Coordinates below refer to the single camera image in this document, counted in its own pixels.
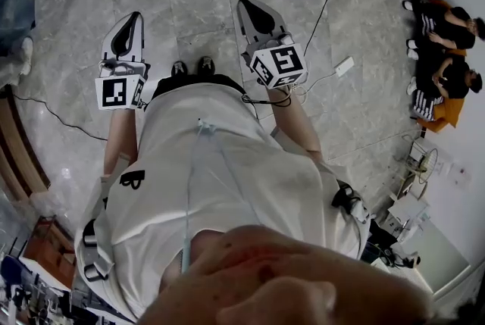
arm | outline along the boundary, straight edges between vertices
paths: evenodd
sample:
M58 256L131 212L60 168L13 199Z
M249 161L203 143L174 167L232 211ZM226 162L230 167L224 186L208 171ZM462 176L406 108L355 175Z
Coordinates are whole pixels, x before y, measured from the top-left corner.
M113 172L120 153L130 156L130 164L138 158L135 110L114 110L111 115L105 148L105 175Z
M456 43L455 41L452 41L451 39L444 39L444 38L441 38L440 36L438 36L438 34L436 34L435 32L431 32L429 34L429 38L430 38L430 41L431 42L436 42L436 43L439 43L441 45L443 45L445 48L448 48L448 49L456 49L458 48L456 46Z
M462 26L462 27L467 26L467 21L462 20L462 19L456 17L455 15L453 15L451 10L448 10L445 13L445 20L446 20L446 22L450 22L451 24L456 25L456 26Z
M284 99L286 93L277 89L269 89L268 96L272 102L277 102ZM288 105L289 100L280 103L280 105L288 105L287 107L271 106L273 107L276 125L292 141L303 147L315 162L320 162L323 160L323 157L317 133L311 125L311 121L308 119L298 98L294 94L290 98L290 105Z
M434 76L443 77L443 72L451 64L453 64L453 59L452 58L447 58L445 61L443 61L443 63L441 64L441 67L436 71L436 73L434 74Z
M440 84L439 81L435 81L434 82L434 85L438 87L438 90L440 91L440 94L441 94L442 97L444 97L444 98L448 98L449 97L448 91L443 88L443 86Z

wall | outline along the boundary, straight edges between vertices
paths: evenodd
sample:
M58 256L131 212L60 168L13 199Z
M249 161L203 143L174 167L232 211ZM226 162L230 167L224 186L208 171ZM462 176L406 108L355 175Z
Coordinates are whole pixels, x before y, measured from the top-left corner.
M447 0L472 17L485 19L485 0ZM468 64L485 79L485 43L477 40ZM469 189L461 191L439 177L431 178L426 199L433 223L473 266L485 258L485 90L470 92L456 129L447 126L426 138L449 152L471 173Z

black logo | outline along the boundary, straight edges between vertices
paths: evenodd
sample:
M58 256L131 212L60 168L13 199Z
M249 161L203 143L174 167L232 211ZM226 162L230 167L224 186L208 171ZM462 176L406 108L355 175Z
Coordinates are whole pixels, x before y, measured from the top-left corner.
M131 185L133 190L137 190L144 179L145 179L144 170L131 171L129 173L123 174L120 177L120 184L123 186Z
M127 81L125 79L103 80L103 107L127 104Z
M132 105L138 105L140 96L142 94L143 90L143 81L138 80L138 85L136 86L135 89L135 95L133 96L133 101L131 102Z
M271 50L271 55L273 56L273 61L279 74L303 70L303 65L296 54L295 48L292 46L289 48Z
M273 79L273 74L265 67L258 57L255 58L255 62L252 64L252 69L260 76L265 85L269 85Z
M301 74L294 74L293 76L281 77L274 86L286 86L294 83L301 76Z

floor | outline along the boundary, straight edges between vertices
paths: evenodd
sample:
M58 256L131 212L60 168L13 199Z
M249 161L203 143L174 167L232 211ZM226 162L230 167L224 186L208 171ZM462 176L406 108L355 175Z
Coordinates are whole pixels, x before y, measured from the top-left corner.
M297 42L306 44L324 0L260 0L278 10ZM219 73L244 85L251 97L264 98L239 57L246 47L238 30L238 0L36 0L33 69L17 94L46 100L65 122L107 137L110 113L95 100L103 36L131 11L145 18L145 59L152 65L150 85L182 59L189 67L211 55ZM329 0L308 48L309 87L329 76L347 56L355 66L344 76L319 81L303 107L311 118L325 159L349 165L354 188L376 210L396 190L396 157L415 135L405 88L413 63L405 56L411 35L401 0ZM21 118L52 186L34 195L44 214L57 214L74 230L93 182L102 172L104 142L62 126L35 102L18 102ZM271 130L270 106L258 115ZM138 128L142 125L138 112Z

power strip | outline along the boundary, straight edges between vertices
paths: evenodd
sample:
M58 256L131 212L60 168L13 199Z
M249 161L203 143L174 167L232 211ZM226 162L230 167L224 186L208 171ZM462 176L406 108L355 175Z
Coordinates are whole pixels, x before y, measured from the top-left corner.
M347 57L345 60L343 60L340 64L338 64L335 67L335 73L337 74L338 77L343 76L349 69L351 69L354 66L354 58L353 57Z

